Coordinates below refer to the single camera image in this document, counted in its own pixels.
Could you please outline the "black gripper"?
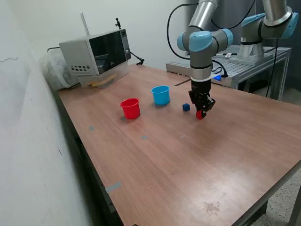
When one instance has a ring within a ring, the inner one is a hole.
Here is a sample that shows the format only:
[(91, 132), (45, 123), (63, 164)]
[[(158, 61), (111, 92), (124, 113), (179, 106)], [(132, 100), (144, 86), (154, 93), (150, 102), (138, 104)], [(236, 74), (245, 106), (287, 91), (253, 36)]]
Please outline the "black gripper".
[(201, 117), (205, 118), (206, 113), (212, 109), (215, 100), (210, 97), (211, 80), (191, 81), (191, 90), (189, 96), (191, 102), (195, 105), (197, 111), (202, 111)]

